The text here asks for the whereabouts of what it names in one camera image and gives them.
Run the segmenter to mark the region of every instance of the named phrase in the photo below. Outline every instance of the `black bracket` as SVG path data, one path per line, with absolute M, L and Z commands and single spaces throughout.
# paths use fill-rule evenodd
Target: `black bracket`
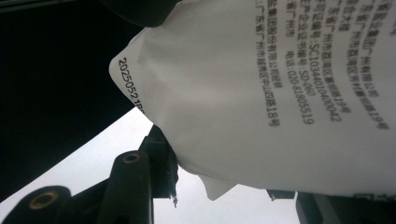
M 153 126 L 139 150 L 120 154 L 110 177 L 71 197 L 65 187 L 35 190 L 11 211 L 5 224 L 152 224 L 153 198 L 174 198 L 177 159 Z

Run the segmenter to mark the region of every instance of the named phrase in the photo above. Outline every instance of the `metal screw hole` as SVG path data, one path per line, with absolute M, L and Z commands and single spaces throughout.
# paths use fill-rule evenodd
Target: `metal screw hole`
M 58 192 L 50 190 L 35 196 L 29 203 L 29 207 L 33 210 L 42 209 L 54 203 L 59 197 Z
M 122 158 L 125 163 L 133 163 L 140 160 L 140 156 L 134 153 L 128 154 Z

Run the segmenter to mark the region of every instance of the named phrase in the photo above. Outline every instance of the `plastic packaging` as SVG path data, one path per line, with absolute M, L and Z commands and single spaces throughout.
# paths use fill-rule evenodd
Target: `plastic packaging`
M 235 184 L 390 198 L 395 30 L 386 0 L 183 1 L 109 71 L 210 199 Z

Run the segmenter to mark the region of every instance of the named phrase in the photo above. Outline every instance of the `black plastic part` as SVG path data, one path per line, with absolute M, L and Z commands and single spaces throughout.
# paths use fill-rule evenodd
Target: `black plastic part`
M 59 211 L 70 199 L 70 190 L 51 186 L 25 196 L 4 220 L 4 224 L 58 223 Z
M 73 196 L 60 214 L 59 224 L 93 224 L 105 195 L 107 179 Z
M 139 151 L 150 159 L 153 198 L 176 197 L 177 158 L 159 127 L 152 126 Z
M 296 208 L 302 224 L 396 223 L 396 202 L 299 193 Z
M 178 0 L 100 0 L 123 19 L 144 27 L 161 25 Z
M 152 216 L 149 156 L 123 153 L 114 161 L 96 223 L 151 224 Z
M 294 191 L 277 190 L 277 189 L 268 189 L 267 193 L 272 200 L 293 199 L 294 195 L 296 194 Z

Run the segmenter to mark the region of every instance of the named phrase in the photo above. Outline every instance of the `white background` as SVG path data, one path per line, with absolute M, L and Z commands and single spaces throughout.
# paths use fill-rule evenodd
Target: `white background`
M 74 195 L 108 178 L 114 159 L 122 152 L 137 150 L 151 125 L 146 117 L 133 109 L 31 184 L 0 203 L 0 221 L 21 198 L 35 189 L 60 185 L 68 187 Z M 172 200 L 154 200 L 156 224 L 299 223 L 294 200 L 272 202 L 265 190 L 236 186 L 216 201 L 210 201 L 198 176 L 181 168 L 178 176 L 177 208 Z

